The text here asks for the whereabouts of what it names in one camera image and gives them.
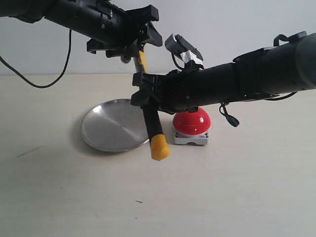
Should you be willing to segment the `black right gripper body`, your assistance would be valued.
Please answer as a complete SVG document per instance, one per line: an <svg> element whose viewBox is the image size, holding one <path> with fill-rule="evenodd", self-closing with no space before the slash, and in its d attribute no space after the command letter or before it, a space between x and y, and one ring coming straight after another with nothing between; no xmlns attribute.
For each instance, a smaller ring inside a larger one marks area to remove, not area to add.
<svg viewBox="0 0 316 237"><path fill-rule="evenodd" d="M205 105L205 71L173 70L158 77L158 107L168 114L196 111Z"/></svg>

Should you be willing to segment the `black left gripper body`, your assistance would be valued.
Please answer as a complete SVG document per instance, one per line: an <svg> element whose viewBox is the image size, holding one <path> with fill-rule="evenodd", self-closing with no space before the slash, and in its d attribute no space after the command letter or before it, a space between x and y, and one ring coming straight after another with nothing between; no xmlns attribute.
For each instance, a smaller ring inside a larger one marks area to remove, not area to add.
<svg viewBox="0 0 316 237"><path fill-rule="evenodd" d="M134 21L127 15L127 11L119 8L100 7L102 12L102 23L100 24L99 37L91 37L86 43L87 52L96 54L97 51L104 51L106 57L125 56L127 47L134 42L142 43L142 32L145 24Z"/></svg>

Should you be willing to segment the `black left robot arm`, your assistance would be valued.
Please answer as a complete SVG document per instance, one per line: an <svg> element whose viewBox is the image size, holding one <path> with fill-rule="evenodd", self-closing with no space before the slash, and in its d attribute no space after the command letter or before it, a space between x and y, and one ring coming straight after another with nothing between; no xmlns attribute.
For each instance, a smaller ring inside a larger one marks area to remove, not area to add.
<svg viewBox="0 0 316 237"><path fill-rule="evenodd" d="M152 5L124 10L109 0L2 0L0 15L31 24L45 18L89 37L87 51L105 51L108 58L135 57L147 43L162 46Z"/></svg>

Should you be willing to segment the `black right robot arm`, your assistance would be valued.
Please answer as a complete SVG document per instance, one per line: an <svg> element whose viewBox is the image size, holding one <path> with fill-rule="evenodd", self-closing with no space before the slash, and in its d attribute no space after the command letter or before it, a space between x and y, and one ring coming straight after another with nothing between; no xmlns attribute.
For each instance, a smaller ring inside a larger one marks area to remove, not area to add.
<svg viewBox="0 0 316 237"><path fill-rule="evenodd" d="M316 87L316 36L300 32L283 45L260 48L207 69L188 64L166 75L135 73L133 85L139 90L131 97L132 105L152 104L168 114L312 90Z"/></svg>

